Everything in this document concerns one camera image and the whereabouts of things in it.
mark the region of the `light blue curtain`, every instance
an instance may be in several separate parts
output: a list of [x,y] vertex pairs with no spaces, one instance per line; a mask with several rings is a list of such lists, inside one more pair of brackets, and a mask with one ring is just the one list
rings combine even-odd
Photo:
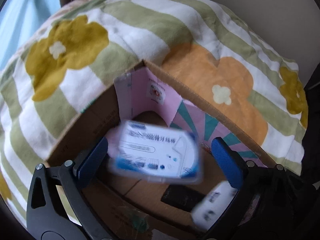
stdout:
[[59,0],[7,0],[0,11],[0,70],[52,14]]

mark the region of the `striped blanket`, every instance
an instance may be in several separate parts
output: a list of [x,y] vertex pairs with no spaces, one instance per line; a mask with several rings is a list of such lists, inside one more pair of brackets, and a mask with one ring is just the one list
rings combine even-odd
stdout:
[[232,11],[210,0],[77,1],[17,51],[0,80],[0,192],[22,224],[36,164],[141,59],[162,66],[275,162],[300,173],[308,106],[298,66]]

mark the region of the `silver bolt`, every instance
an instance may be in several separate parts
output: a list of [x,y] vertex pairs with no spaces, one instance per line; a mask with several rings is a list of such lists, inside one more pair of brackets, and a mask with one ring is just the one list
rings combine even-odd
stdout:
[[253,161],[247,161],[246,163],[248,167],[253,167],[254,165],[256,165]]
[[42,164],[42,163],[39,163],[39,164],[36,166],[36,169],[37,169],[37,170],[41,170],[42,167],[43,167],[43,164]]
[[73,161],[72,161],[72,160],[67,160],[67,161],[64,162],[64,165],[65,165],[66,167],[69,167],[69,166],[71,166],[72,164],[73,164]]
[[276,165],[276,168],[277,168],[278,170],[280,170],[280,171],[282,171],[282,170],[284,169],[281,164],[277,164],[277,165]]

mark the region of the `white and blue package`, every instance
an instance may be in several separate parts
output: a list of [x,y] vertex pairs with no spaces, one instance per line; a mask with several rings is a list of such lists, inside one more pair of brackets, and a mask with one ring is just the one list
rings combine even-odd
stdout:
[[122,126],[119,154],[111,163],[115,173],[179,184],[201,179],[199,146],[194,134],[134,121],[126,121]]

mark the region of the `gray wall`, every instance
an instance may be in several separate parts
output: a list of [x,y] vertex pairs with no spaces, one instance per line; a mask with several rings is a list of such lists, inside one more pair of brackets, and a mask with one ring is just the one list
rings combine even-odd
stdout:
[[212,0],[230,8],[281,56],[305,85],[320,62],[320,10],[314,0]]

